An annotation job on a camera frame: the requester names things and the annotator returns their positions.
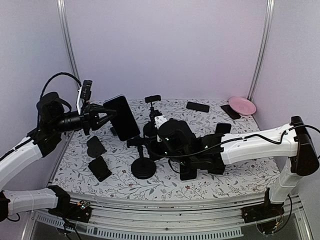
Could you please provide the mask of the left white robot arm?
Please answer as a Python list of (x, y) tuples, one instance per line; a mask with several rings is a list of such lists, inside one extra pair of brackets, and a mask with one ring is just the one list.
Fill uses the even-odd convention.
[(58, 185), (24, 183), (22, 178), (31, 173), (31, 168), (40, 160), (49, 159), (62, 141), (62, 134), (83, 130), (87, 135), (98, 130), (113, 119), (117, 112), (102, 105), (89, 103), (86, 96), (78, 99), (84, 105), (72, 110), (68, 102), (57, 92), (40, 97), (36, 104), (39, 122), (35, 129), (0, 158), (0, 220), (22, 212), (48, 209), (50, 214), (62, 219), (81, 219), (90, 216), (86, 202), (71, 203), (70, 195)]

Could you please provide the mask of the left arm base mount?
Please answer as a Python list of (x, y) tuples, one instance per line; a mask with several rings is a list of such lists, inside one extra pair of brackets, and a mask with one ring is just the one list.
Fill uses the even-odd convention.
[(48, 210), (48, 213), (65, 220), (88, 223), (92, 214), (91, 202), (81, 200)]

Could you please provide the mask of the blue-edged phone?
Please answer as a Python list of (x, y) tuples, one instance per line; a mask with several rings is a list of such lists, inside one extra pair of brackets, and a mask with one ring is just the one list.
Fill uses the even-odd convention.
[(215, 128), (215, 134), (229, 134), (231, 132), (232, 125), (230, 123), (219, 122)]

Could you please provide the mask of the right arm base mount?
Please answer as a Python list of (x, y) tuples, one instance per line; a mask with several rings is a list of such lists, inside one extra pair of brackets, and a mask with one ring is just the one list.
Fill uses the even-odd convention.
[(275, 204), (270, 200), (270, 188), (268, 187), (264, 194), (264, 202), (241, 209), (241, 217), (245, 223), (253, 223), (273, 218), (271, 221), (258, 223), (257, 229), (264, 235), (274, 234), (280, 226), (284, 216), (283, 203)]

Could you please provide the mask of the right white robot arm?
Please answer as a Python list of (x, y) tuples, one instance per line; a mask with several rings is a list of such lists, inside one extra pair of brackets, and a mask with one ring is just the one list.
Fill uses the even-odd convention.
[(278, 210), (300, 179), (316, 172), (320, 167), (319, 156), (300, 116), (291, 117), (282, 126), (242, 134), (214, 133), (196, 137), (183, 120), (154, 118), (160, 151), (148, 151), (159, 158), (168, 158), (188, 170), (200, 169), (220, 174), (226, 165), (237, 162), (287, 157), (281, 173), (269, 188), (267, 200), (259, 206), (262, 218), (269, 218)]

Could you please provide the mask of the black folding stand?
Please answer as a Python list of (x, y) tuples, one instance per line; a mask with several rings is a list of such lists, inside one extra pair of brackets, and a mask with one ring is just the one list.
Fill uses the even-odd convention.
[(87, 142), (87, 155), (91, 158), (98, 158), (102, 154), (106, 153), (107, 150), (99, 140), (97, 136), (91, 137)]

